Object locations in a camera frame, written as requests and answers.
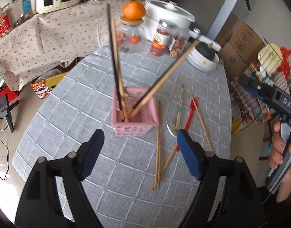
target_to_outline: tablecloth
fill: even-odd
[[[36,14],[0,40],[0,74],[12,91],[61,64],[87,56],[107,39],[107,3],[116,21],[129,0],[97,0]]]
[[[167,55],[148,52],[120,52],[125,86],[149,87],[174,61]],[[190,91],[199,99],[214,152],[230,156],[231,110],[227,80],[222,65],[203,73],[184,60],[155,94],[162,102],[162,162],[166,161],[176,138],[166,128],[175,121],[184,84],[181,126],[189,113]],[[84,58],[57,85],[23,134],[12,164],[26,181],[40,156],[62,158],[88,141],[97,128],[105,133],[105,143],[92,174],[82,182],[86,195],[104,227],[177,227],[187,212],[199,182],[190,175],[181,153],[176,153],[161,179],[160,189],[149,190],[155,174],[157,130],[143,137],[115,137],[111,126],[114,77],[108,45]],[[189,134],[208,150],[195,113]],[[222,197],[220,180],[211,217]],[[72,219],[61,179],[58,192],[64,215]]]

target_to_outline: gray checkered tablecloth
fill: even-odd
[[[120,53],[125,86],[150,87],[174,62],[167,55],[153,56]],[[222,65],[216,71],[202,73],[187,60],[155,94],[162,102],[162,162],[165,162],[176,138],[166,128],[166,120],[175,121],[180,86],[185,85],[181,127],[188,113],[190,91],[199,99],[214,152],[229,158],[231,108],[227,80]],[[114,77],[108,45],[84,58],[58,84],[47,98],[16,150],[12,164],[26,181],[40,156],[48,160],[62,158],[88,141],[97,128],[105,133],[105,143],[92,174],[82,182],[85,193],[106,228],[177,227],[187,212],[199,182],[190,175],[181,153],[176,153],[161,180],[160,189],[150,191],[154,180],[157,130],[143,137],[115,137],[111,127]],[[189,134],[208,149],[195,113]],[[224,179],[220,180],[212,214],[221,200]],[[64,215],[72,219],[61,179],[58,192]]]

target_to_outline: pink plastic basket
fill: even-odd
[[[126,87],[126,104],[127,110],[131,110],[134,104],[142,97],[147,88],[143,87]],[[121,121],[119,112],[119,103],[116,95],[116,88],[113,89],[112,96],[112,126],[115,128],[115,136],[143,136],[152,127],[159,125],[156,102],[153,97],[141,109],[141,111],[130,119],[130,122]]]

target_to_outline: red package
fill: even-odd
[[[283,56],[283,62],[281,65],[277,68],[278,72],[283,72],[285,75],[286,80],[288,80],[290,75],[290,64],[288,57],[291,55],[291,49],[288,50],[285,47],[280,48],[282,56]]]

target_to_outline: blue label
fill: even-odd
[[[30,0],[22,0],[22,4],[23,4],[23,12],[24,12],[24,14],[27,14],[27,13],[32,11]]]

